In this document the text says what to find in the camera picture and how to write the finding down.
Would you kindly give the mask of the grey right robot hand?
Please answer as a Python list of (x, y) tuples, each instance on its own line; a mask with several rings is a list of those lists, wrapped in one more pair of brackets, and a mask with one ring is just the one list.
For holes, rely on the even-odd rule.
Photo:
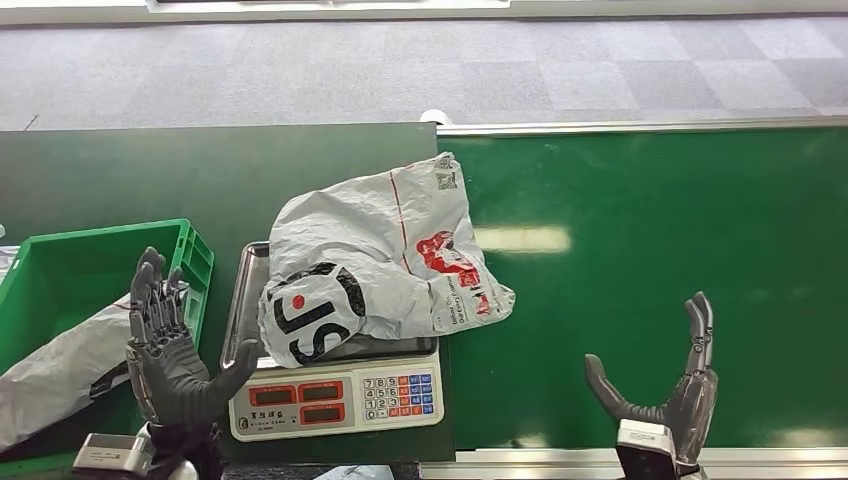
[(627, 479), (704, 479), (698, 464), (716, 400), (718, 376), (711, 369), (713, 311), (703, 292), (685, 302), (691, 348), (670, 397), (659, 406), (627, 401), (608, 381), (602, 361), (585, 356), (588, 385), (618, 425), (615, 450)]

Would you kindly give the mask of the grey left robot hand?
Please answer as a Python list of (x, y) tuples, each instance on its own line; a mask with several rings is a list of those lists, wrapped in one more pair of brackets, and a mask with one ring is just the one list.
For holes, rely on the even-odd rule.
[(126, 361), (133, 392), (152, 425), (210, 424), (255, 372), (260, 342), (242, 341), (234, 363), (212, 378), (185, 323), (182, 270), (165, 275), (164, 266), (165, 257), (149, 246), (131, 281)]

